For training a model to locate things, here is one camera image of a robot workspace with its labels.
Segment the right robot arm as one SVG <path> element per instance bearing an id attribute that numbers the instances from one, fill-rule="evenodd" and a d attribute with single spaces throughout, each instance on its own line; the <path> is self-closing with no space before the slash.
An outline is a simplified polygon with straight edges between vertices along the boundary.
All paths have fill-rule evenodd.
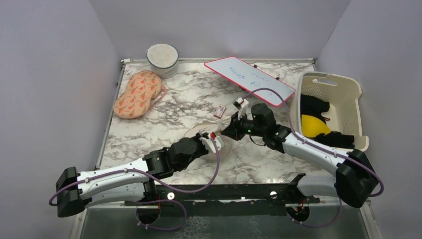
<path id="1" fill-rule="evenodd" d="M 364 152 L 335 150 L 307 140 L 289 127 L 278 124 L 266 104 L 254 105 L 251 114 L 252 118 L 248 119 L 242 110 L 236 112 L 222 135 L 236 141 L 246 135 L 261 137 L 268 148 L 311 162 L 329 173 L 297 176 L 293 186 L 287 189 L 292 202 L 298 203 L 306 196 L 330 196 L 360 208 L 381 184 Z"/>

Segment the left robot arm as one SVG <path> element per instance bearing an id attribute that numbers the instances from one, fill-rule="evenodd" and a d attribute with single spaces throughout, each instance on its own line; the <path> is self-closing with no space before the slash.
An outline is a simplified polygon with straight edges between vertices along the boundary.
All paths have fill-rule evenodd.
<path id="1" fill-rule="evenodd" d="M 195 159 L 207 154 L 215 154 L 220 163 L 220 150 L 224 147 L 221 137 L 213 132 L 197 133 L 114 168 L 79 172 L 75 167 L 69 167 L 57 180 L 56 192 L 48 204 L 56 207 L 60 218 L 103 203 L 141 201 L 148 205 L 156 200 L 155 182 L 176 190 L 162 180 L 185 170 Z"/>

